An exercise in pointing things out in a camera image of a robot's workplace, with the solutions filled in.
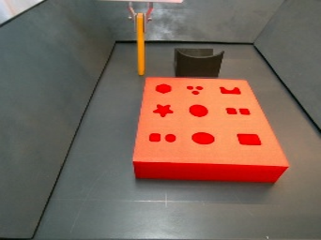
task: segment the yellow stick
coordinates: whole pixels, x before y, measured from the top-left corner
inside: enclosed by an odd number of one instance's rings
[[[144,42],[144,14],[136,14],[136,68],[138,75],[146,73],[146,42]]]

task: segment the circular hole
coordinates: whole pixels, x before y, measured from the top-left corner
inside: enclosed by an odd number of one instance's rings
[[[167,141],[169,143],[175,142],[175,135],[174,135],[174,134],[167,134],[167,135],[166,135],[166,141]]]
[[[190,114],[198,117],[206,116],[209,113],[207,108],[203,105],[190,106]]]
[[[211,144],[214,143],[214,136],[209,134],[207,132],[197,132],[193,134],[191,139],[198,144]]]

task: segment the red shape sorter block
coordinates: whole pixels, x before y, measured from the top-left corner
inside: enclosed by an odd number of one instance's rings
[[[136,178],[276,182],[289,162],[245,80],[147,78]]]

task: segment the gray wall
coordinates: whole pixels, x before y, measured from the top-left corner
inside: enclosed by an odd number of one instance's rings
[[[284,0],[185,0],[154,4],[147,40],[253,43]],[[126,2],[98,2],[116,40],[135,40]],[[146,12],[146,4],[134,4]]]
[[[91,0],[0,28],[0,238],[32,237],[112,45]]]
[[[321,128],[321,1],[288,0],[254,42]]]
[[[0,24],[44,0],[0,0]]]

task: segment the gray floor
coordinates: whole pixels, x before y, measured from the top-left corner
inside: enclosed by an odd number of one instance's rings
[[[249,80],[290,168],[274,185],[135,180],[144,78],[116,44],[35,238],[320,238],[320,132],[253,46],[151,43],[146,76],[174,75],[175,47],[226,51],[221,77]]]

